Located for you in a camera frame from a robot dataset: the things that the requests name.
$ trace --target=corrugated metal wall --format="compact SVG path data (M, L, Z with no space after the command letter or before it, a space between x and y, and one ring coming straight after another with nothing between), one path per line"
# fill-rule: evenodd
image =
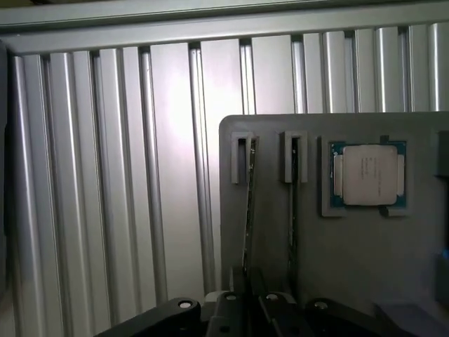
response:
M0 335L92 336L221 287L225 116L449 110L449 22L20 55L13 76Z

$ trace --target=metal frame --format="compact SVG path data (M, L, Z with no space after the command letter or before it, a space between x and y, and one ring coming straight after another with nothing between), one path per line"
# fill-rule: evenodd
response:
M324 6L354 6L407 0L118 0L0 11L0 31L86 27L198 16L260 13Z
M175 20L169 23L114 25L89 30L7 34L0 35L0 39L15 54L54 53L115 46L419 25L446 21L448 13L449 2L434 1L425 4L354 7L346 8L344 11L341 8L288 11L226 18Z

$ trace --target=metal surface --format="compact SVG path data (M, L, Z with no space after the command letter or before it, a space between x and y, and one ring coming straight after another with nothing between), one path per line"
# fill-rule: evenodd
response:
M355 31L356 108L358 112L376 109L374 30Z
M221 289L220 157L218 127L230 112L243 114L239 40L201 42L204 109L212 213L215 282Z
M399 86L398 28L376 31L377 106L380 112L403 111Z
M5 141L6 117L8 113L8 54L5 46L0 43L0 188L5 190ZM0 301L6 292L6 234L5 195L0 197Z
M204 297L187 44L152 46L168 298Z
M449 109L449 23L438 23L430 27L430 92L431 110Z
M319 33L304 34L304 70L308 114L325 112L322 39Z
M295 113L291 48L288 35L253 39L256 114Z
M12 8L0 11L0 29L56 27L85 27L114 22L166 20L182 16L219 15L230 13L316 8L324 6L388 3L403 0L146 0L110 1L104 4L72 4L41 8Z
M183 41L231 39L406 26L447 21L449 1L390 6L359 6L316 11L286 11L228 18L174 20L92 29L64 29L0 35L14 53L48 53L115 46L145 46Z
M257 3L190 14L177 4L174 20L146 23L137 21L167 18L174 3L0 11L11 29L116 18L0 36L16 54L18 144L15 291L0 303L1 333L86 336L175 296L226 287L224 117L449 109L449 2L251 14L280 8ZM268 254L270 239L255 232Z
M323 35L327 112L347 112L344 32Z

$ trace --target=blue component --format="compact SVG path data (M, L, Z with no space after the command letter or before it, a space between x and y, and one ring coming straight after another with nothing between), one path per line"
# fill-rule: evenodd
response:
M346 146L357 146L357 145L393 145L397 148L398 154L402 154L404 156L405 165L407 165L407 142L405 141L387 141L381 143L364 143L364 144L353 144L346 142L334 142L330 144L329 148L329 176L330 176L330 207L342 208L342 207L356 207L356 206L347 206L344 204L343 198L340 195L334 194L334 156L342 155L343 149ZM404 186L404 194L401 196L397 196L396 203L393 205L387 205L388 207L398 207L405 208L407 206L407 184Z

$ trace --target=gray plastic tray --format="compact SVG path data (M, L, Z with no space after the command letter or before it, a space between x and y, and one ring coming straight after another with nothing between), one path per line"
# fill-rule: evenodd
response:
M449 130L447 112L232 116L220 125L222 280L241 264L247 186L235 184L236 138L259 138L253 265L271 290L284 290L287 272L288 184L282 172L281 134L307 133L307 182L300 184L298 289L301 299L325 296L370 312L373 301L406 300L429 311L434 302L436 256L443 249L445 184L436 174L438 131ZM377 208L323 217L319 150L325 140L370 143L380 136L408 142L408 211L384 217Z

